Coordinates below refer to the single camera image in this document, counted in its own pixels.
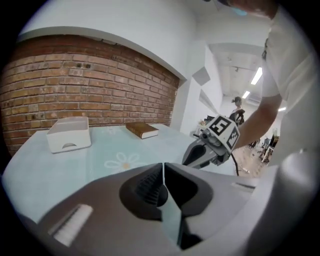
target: white shirt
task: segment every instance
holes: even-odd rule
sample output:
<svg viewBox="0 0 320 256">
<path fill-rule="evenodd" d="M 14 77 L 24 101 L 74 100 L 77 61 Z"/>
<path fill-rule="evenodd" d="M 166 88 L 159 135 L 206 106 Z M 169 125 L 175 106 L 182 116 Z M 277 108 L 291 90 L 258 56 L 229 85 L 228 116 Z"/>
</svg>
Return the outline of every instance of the white shirt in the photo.
<svg viewBox="0 0 320 256">
<path fill-rule="evenodd" d="M 238 110 L 242 110 L 242 107 L 240 107 L 240 108 L 236 108 L 234 111 L 232 111 L 232 112 L 231 112 L 231 114 L 230 114 L 230 115 L 232 115 L 234 112 L 237 112 Z"/>
<path fill-rule="evenodd" d="M 262 55 L 262 96 L 287 101 L 270 165 L 301 148 L 320 147 L 318 60 L 297 24 L 279 7 Z"/>
</svg>

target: white table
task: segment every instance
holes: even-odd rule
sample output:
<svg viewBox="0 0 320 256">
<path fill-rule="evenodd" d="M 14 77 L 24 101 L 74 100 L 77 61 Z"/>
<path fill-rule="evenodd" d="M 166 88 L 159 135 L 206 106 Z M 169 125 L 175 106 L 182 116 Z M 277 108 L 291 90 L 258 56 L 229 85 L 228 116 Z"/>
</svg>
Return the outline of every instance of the white table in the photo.
<svg viewBox="0 0 320 256">
<path fill-rule="evenodd" d="M 195 139 L 162 124 L 153 126 L 159 129 L 158 136 L 146 139 L 135 136 L 125 126 L 93 127 L 91 147 L 57 154 L 49 150 L 48 131 L 37 131 L 6 167 L 3 187 L 16 211 L 37 223 L 53 206 L 91 181 L 154 163 L 180 164 Z M 203 170 L 236 175 L 231 158 Z M 180 223 L 177 206 L 170 200 L 162 206 L 175 212 L 164 216 L 169 233 L 179 230 L 174 224 Z"/>
</svg>

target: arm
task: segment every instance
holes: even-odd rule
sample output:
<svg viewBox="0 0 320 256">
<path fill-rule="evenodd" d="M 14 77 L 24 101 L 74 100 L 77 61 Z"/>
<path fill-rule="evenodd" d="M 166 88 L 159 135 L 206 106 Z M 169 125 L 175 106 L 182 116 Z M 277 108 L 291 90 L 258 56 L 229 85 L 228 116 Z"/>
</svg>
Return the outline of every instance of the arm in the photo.
<svg viewBox="0 0 320 256">
<path fill-rule="evenodd" d="M 235 149 L 258 140 L 269 130 L 277 117 L 281 101 L 280 94 L 262 98 L 258 109 L 239 126 L 240 138 Z"/>
</svg>

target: floor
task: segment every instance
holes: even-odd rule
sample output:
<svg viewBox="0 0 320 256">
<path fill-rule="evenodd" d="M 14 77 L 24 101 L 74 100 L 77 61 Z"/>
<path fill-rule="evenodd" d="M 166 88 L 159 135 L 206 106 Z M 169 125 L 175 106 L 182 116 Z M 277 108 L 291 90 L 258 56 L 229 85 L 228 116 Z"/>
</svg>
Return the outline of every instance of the floor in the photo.
<svg viewBox="0 0 320 256">
<path fill-rule="evenodd" d="M 239 176 L 260 178 L 267 164 L 259 158 L 260 147 L 250 149 L 249 146 L 233 151 L 233 156 L 238 163 Z"/>
</svg>

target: black cable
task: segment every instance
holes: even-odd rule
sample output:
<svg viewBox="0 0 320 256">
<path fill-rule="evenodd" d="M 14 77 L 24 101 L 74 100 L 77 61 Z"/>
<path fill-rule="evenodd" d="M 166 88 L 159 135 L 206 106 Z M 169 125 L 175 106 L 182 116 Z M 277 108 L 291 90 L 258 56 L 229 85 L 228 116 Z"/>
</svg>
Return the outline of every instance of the black cable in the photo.
<svg viewBox="0 0 320 256">
<path fill-rule="evenodd" d="M 239 176 L 238 163 L 237 163 L 237 161 L 236 161 L 236 159 L 235 159 L 235 157 L 234 157 L 234 155 L 232 153 L 231 153 L 231 157 L 232 157 L 232 159 L 234 161 L 234 164 L 235 164 L 236 175 Z"/>
</svg>

